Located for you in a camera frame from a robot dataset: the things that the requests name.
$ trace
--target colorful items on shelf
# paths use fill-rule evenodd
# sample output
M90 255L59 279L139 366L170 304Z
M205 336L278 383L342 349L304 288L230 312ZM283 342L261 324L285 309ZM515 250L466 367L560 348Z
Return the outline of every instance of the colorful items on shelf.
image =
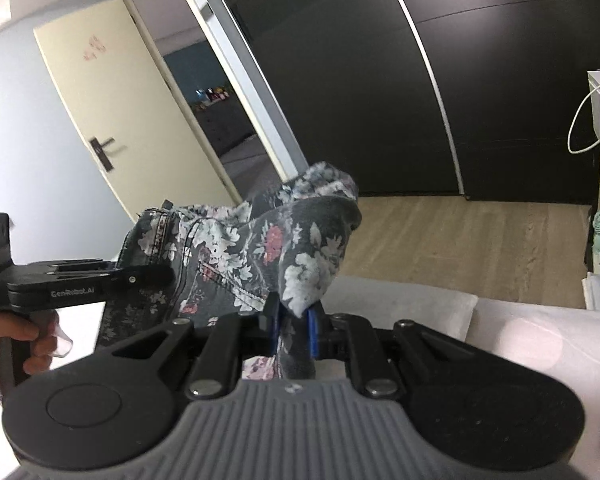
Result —
M218 86L216 88L208 88L206 91L202 89L196 90L198 100L191 107L195 112L200 112L215 102L224 101L230 95L229 88L229 86Z

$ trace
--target white cable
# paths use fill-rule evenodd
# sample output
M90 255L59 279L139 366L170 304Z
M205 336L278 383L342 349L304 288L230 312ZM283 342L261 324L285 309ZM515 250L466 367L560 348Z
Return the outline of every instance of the white cable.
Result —
M581 150L574 151L571 149L571 133L573 131L573 126L576 123L576 119L578 118L578 115L580 114L580 110L582 110L584 103L586 103L587 100L594 94L594 92L597 92L599 89L600 89L600 84L593 87L593 90L584 97L584 99L580 103L580 106L578 106L578 109L576 110L576 114L573 116L573 121L571 121L571 127L569 128L569 133L567 134L567 150L569 150L569 153L571 153L571 155L578 155L580 153L588 152L589 150L592 150L593 148L595 148L597 145L600 144L600 138L599 138L592 145L587 146L586 148L582 148Z

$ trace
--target human hand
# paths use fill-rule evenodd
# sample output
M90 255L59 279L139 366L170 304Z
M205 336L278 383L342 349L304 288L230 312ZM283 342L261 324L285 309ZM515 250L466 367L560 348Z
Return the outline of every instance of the human hand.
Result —
M24 361L23 370L32 375L48 370L51 364L51 355L56 350L57 339L52 334L58 323L58 314L53 316L51 322L44 330L40 330L32 322L11 314L0 312L0 338L10 337L18 341L32 341L31 357Z

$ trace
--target floral pants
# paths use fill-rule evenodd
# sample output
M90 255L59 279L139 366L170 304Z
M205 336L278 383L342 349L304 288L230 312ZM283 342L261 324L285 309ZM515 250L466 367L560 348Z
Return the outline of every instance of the floral pants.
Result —
M254 358L249 378L308 378L305 310L324 295L360 225L352 178L321 162L304 174L236 207L195 205L147 209L126 236L119 267L169 263L165 290L140 290L108 301L98 345L177 316L195 326L219 316L262 310L271 291L292 313L282 325L278 355Z

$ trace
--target door frame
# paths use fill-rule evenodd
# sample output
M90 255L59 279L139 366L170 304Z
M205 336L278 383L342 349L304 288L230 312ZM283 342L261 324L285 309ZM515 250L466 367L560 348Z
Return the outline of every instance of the door frame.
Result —
M184 118L186 119L187 123L189 124L193 136L196 137L196 140L199 142L202 151L205 153L206 158L208 158L209 162L211 163L211 166L216 171L218 178L226 187L226 190L228 191L231 199L234 200L236 205L239 204L240 202L242 202L242 197L240 196L240 193L235 187L233 181L231 180L231 177L229 177L229 174L224 169L224 166L222 165L218 154L215 152L215 150L211 146L211 143L206 138L206 135L202 127L200 126L200 123L196 119L196 116L193 114L193 111L189 107L189 104L187 103L187 100L185 99L182 91L180 90L180 87L176 83L176 79L173 77L173 74L171 73L171 70L169 69L164 58L162 57L162 54L160 54L160 51L158 50L158 47L155 44L154 38L151 37L149 29L144 24L144 21L142 20L142 16L140 15L138 8L136 7L136 4L133 3L133 0L122 1L126 5L126 10L128 10L129 15L131 15L131 18L134 20L134 23L138 28L138 33L142 37L142 40L144 41L144 44L146 45L147 50L149 51L149 54L151 54L155 65L160 71L164 82L171 91L173 99L176 101L178 107L180 108L180 111L184 115Z
M233 22L232 18L233 23L228 22L227 17L230 17L230 14L224 5L224 1L218 0L212 3L212 7L216 12L225 14L222 23L218 21L213 12L210 15L206 12L210 9L207 0L186 1L205 33L206 39L216 54L238 99L240 99L280 179L285 182L302 173L308 167L304 154L271 88L264 79L260 67L239 31L237 23ZM237 32L238 36L231 41L227 34L228 31L232 32L234 36ZM168 71L157 49L156 54ZM156 63L160 68L161 63L158 60Z

